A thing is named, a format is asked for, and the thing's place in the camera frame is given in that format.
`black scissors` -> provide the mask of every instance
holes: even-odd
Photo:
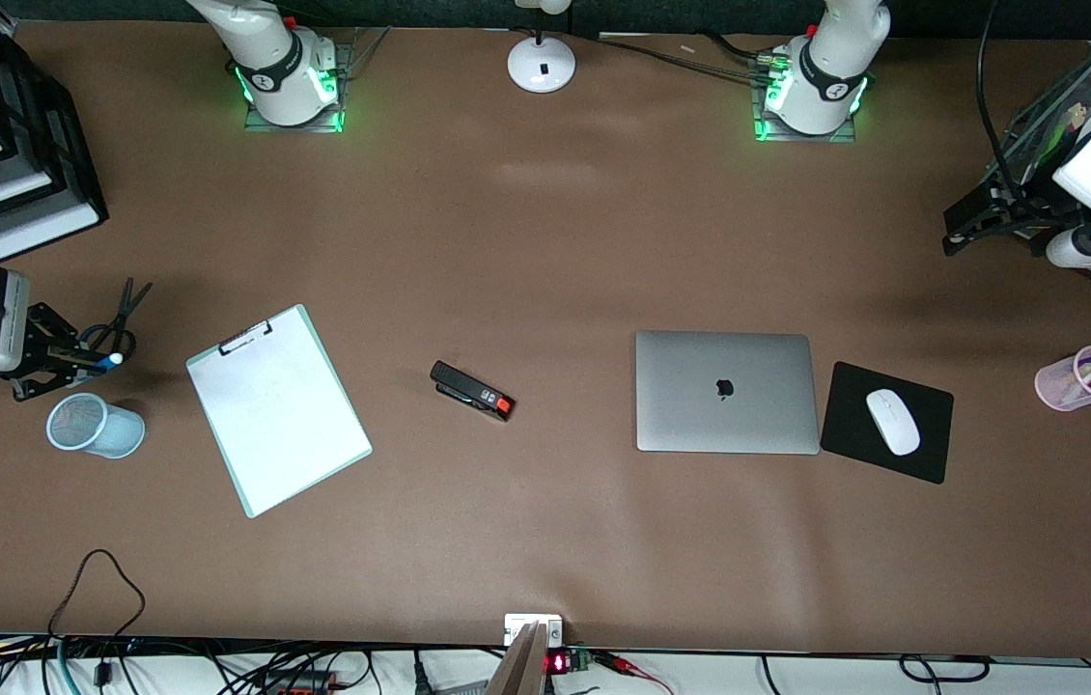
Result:
[[[134,313],[134,309],[139,308],[154,285],[155,283],[148,281],[137,295],[134,295],[134,278],[128,278],[125,290],[121,293],[121,304],[117,307],[117,317],[109,324],[92,325],[79,335],[79,339],[97,352],[121,352],[127,360],[133,357],[134,350],[139,348],[139,339],[134,338],[134,334],[130,331],[125,331],[125,322],[130,320],[130,314]],[[105,350],[104,344],[109,338],[112,338],[112,348]]]

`pen holder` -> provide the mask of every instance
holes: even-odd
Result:
[[[1054,410],[1079,409],[1091,405],[1091,383],[1083,383],[1083,362],[1091,359],[1091,345],[1081,348],[1076,356],[1065,357],[1056,364],[1048,364],[1035,374],[1035,393]]]
[[[124,458],[147,435],[139,414],[109,406],[95,393],[74,393],[47,416],[47,440],[64,452]]]

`white bracket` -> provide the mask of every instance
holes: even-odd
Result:
[[[519,634],[519,628],[527,624],[546,624],[547,646],[550,649],[563,646],[563,616],[553,613],[507,613],[502,616],[502,646],[511,647]]]

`pink pen holder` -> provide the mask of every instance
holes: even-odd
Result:
[[[1065,357],[1056,364],[1048,364],[1035,374],[1035,393],[1054,410],[1079,409],[1091,405],[1091,382],[1084,383],[1091,364],[1091,345],[1081,348],[1076,356]]]

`blue cable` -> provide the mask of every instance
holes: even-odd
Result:
[[[73,682],[73,675],[70,673],[70,668],[64,663],[64,640],[56,643],[56,663],[61,666],[61,675],[64,676],[64,685],[69,686],[70,692],[73,695],[82,695],[79,691],[79,684]]]

